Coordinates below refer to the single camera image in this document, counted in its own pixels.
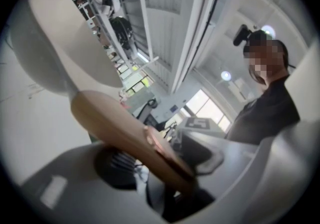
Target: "dark hair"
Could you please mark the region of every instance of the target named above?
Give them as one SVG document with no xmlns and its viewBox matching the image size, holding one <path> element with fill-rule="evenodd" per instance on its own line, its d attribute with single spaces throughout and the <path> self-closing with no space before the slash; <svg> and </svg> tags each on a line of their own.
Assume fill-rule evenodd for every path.
<svg viewBox="0 0 320 224">
<path fill-rule="evenodd" d="M 288 56 L 288 50 L 287 50 L 285 44 L 282 41 L 278 40 L 278 39 L 274 39 L 273 41 L 275 42 L 275 45 L 280 46 L 282 48 L 282 52 L 283 52 L 283 55 L 284 55 L 283 56 L 283 63 L 284 63 L 285 68 L 288 69 L 288 65 L 289 65 L 289 59 L 288 58 L 289 58 L 289 56 Z M 262 84 L 262 85 L 266 84 L 265 80 L 256 74 L 255 70 L 253 70 L 251 65 L 249 66 L 249 74 L 250 74 L 251 78 L 255 82 L 257 82 L 259 84 Z"/>
</svg>

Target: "black object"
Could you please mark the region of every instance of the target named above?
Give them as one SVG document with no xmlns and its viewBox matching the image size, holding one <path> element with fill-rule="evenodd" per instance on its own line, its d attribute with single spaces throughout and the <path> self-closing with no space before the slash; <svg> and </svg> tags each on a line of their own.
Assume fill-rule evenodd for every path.
<svg viewBox="0 0 320 224">
<path fill-rule="evenodd" d="M 142 123 L 147 125 L 148 116 L 150 115 L 152 109 L 155 109 L 158 106 L 158 103 L 155 99 L 149 100 L 144 107 L 142 108 L 141 112 L 136 117 L 138 120 L 140 120 Z"/>
<path fill-rule="evenodd" d="M 235 34 L 233 44 L 235 46 L 239 46 L 243 40 L 248 40 L 248 37 L 251 33 L 252 31 L 250 31 L 245 24 L 242 24 L 237 33 Z"/>
<path fill-rule="evenodd" d="M 215 201 L 215 198 L 202 189 L 197 189 L 191 197 L 178 196 L 172 200 L 166 194 L 163 218 L 170 223 L 187 218 Z"/>
<path fill-rule="evenodd" d="M 162 121 L 161 123 L 156 124 L 156 126 L 154 128 L 156 128 L 157 131 L 161 132 L 165 129 L 166 123 L 167 123 L 167 120 Z"/>
<path fill-rule="evenodd" d="M 204 28 L 204 30 L 203 30 L 203 33 L 202 33 L 201 38 L 200 38 L 200 41 L 199 41 L 198 45 L 196 46 L 197 48 L 196 48 L 195 53 L 194 53 L 194 55 L 193 55 L 193 57 L 192 57 L 191 63 L 194 62 L 194 59 L 195 59 L 195 57 L 196 57 L 196 55 L 197 55 L 197 52 L 198 52 L 199 47 L 200 47 L 200 45 L 201 45 L 201 43 L 202 43 L 202 40 L 204 39 L 205 33 L 207 32 L 207 28 L 208 28 L 209 24 L 211 23 L 212 15 L 213 15 L 214 10 L 215 10 L 215 8 L 216 8 L 217 1 L 218 1 L 218 0 L 214 0 L 214 3 L 213 3 L 212 8 L 211 8 L 211 11 L 210 11 L 210 13 L 209 13 L 209 17 L 208 17 L 208 19 L 207 19 L 207 21 L 206 21 L 206 26 L 205 26 L 205 28 Z M 188 67 L 188 69 L 187 69 L 187 71 L 186 71 L 186 74 L 184 75 L 184 78 L 183 78 L 182 82 L 184 82 L 186 76 L 189 74 L 190 67 L 191 67 L 191 65 Z"/>
<path fill-rule="evenodd" d="M 94 161 L 97 174 L 110 186 L 116 189 L 135 190 L 136 159 L 115 148 L 103 149 Z"/>
<path fill-rule="evenodd" d="M 272 82 L 257 100 L 248 103 L 225 136 L 227 140 L 258 145 L 286 126 L 300 120 L 298 111 L 281 78 Z"/>
<path fill-rule="evenodd" d="M 180 143 L 173 141 L 172 147 L 197 175 L 207 175 L 214 172 L 224 161 L 224 155 L 218 147 L 207 148 L 190 136 L 188 132 L 180 131 Z"/>
<path fill-rule="evenodd" d="M 121 46 L 124 49 L 129 50 L 129 40 L 132 37 L 133 32 L 130 22 L 123 17 L 117 16 L 115 18 L 110 19 L 110 24 L 114 29 L 116 37 Z"/>
<path fill-rule="evenodd" d="M 250 46 L 261 46 L 262 44 L 265 44 L 267 40 L 272 40 L 272 37 L 269 34 L 266 34 L 263 30 L 252 32 L 246 41 L 246 45 L 244 46 L 243 55 L 248 56 L 250 52 Z M 275 41 L 278 41 L 281 44 L 283 51 L 286 52 L 286 55 L 288 55 L 286 46 L 280 40 L 275 39 Z"/>
<path fill-rule="evenodd" d="M 107 6 L 110 6 L 110 7 L 113 7 L 113 11 L 111 12 L 110 16 L 112 16 L 114 13 L 115 13 L 115 7 L 114 7 L 114 3 L 112 0 L 102 0 L 102 5 L 107 5 Z"/>
<path fill-rule="evenodd" d="M 178 110 L 178 107 L 176 106 L 176 105 L 174 105 L 174 106 L 172 106 L 171 108 L 170 108 L 170 111 L 173 113 L 173 112 L 175 112 L 176 110 Z"/>
<path fill-rule="evenodd" d="M 158 122 L 157 122 L 156 119 L 153 117 L 153 115 L 149 114 L 148 117 L 146 118 L 144 124 L 147 125 L 147 126 L 156 127 L 157 124 L 158 124 Z"/>
</svg>

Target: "window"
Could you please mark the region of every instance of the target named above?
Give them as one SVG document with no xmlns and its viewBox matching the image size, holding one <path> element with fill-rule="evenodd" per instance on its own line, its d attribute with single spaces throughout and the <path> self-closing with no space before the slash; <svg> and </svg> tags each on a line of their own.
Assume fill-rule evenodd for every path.
<svg viewBox="0 0 320 224">
<path fill-rule="evenodd" d="M 185 119 L 185 117 L 188 116 L 188 112 L 186 112 L 187 114 L 185 114 L 186 110 L 184 108 L 181 108 L 181 110 L 176 113 L 172 118 L 170 118 L 166 124 L 165 124 L 165 129 L 168 128 L 170 125 L 172 125 L 174 122 L 176 122 L 177 125 L 181 124 L 181 122 Z"/>
<path fill-rule="evenodd" d="M 132 89 L 137 93 L 139 90 L 144 88 L 144 84 L 142 82 L 139 82 L 138 84 L 134 85 Z"/>
<path fill-rule="evenodd" d="M 130 78 L 128 78 L 126 81 L 123 82 L 123 85 L 125 86 L 126 90 L 129 90 L 134 85 L 136 85 L 140 80 L 144 78 L 144 75 L 139 72 L 134 75 L 132 75 Z"/>
<path fill-rule="evenodd" d="M 196 114 L 200 118 L 211 118 L 216 124 L 219 123 L 221 118 L 224 116 L 223 112 L 209 99 L 205 105 Z"/>
<path fill-rule="evenodd" d="M 137 71 L 140 68 L 138 64 L 132 62 L 131 70 L 122 59 L 115 59 L 116 57 L 111 61 L 114 63 L 117 73 L 122 79 L 127 98 L 133 96 L 144 87 L 150 87 L 154 83 L 154 81 L 142 70 L 132 75 L 133 71 Z"/>
<path fill-rule="evenodd" d="M 230 121 L 229 121 L 229 119 L 228 119 L 226 116 L 224 116 L 224 117 L 221 119 L 221 121 L 219 122 L 219 124 L 218 124 L 218 126 L 219 126 L 224 132 L 227 131 L 229 125 L 230 125 Z"/>
<path fill-rule="evenodd" d="M 186 105 L 193 113 L 196 114 L 208 99 L 209 97 L 202 90 L 199 90 Z"/>
<path fill-rule="evenodd" d="M 125 64 L 124 65 L 121 65 L 119 68 L 118 68 L 118 71 L 120 73 L 123 73 L 125 72 L 126 70 L 128 70 L 128 66 L 126 66 Z"/>
<path fill-rule="evenodd" d="M 122 80 L 126 79 L 127 77 L 129 77 L 131 75 L 132 71 L 127 69 L 126 71 L 124 71 L 123 73 L 121 73 L 120 78 Z"/>
<path fill-rule="evenodd" d="M 141 80 L 141 82 L 146 86 L 150 87 L 153 84 L 153 81 L 149 77 L 145 77 Z"/>
<path fill-rule="evenodd" d="M 180 113 L 186 117 L 197 116 L 200 118 L 211 118 L 218 126 L 226 132 L 231 124 L 230 120 L 216 106 L 216 104 L 202 91 L 199 90 L 193 98 L 182 108 Z"/>
</svg>

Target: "shelf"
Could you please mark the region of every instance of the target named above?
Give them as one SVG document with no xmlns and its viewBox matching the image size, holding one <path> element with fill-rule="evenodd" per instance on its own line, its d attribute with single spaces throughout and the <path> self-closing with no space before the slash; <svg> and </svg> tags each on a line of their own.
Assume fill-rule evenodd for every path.
<svg viewBox="0 0 320 224">
<path fill-rule="evenodd" d="M 109 18 L 100 12 L 99 7 L 94 0 L 87 1 L 99 23 L 102 32 L 110 40 L 111 44 L 116 48 L 117 53 L 124 60 L 125 64 L 132 70 L 132 65 L 126 56 L 124 49 L 122 48 L 117 39 L 116 33 L 109 22 Z"/>
</svg>

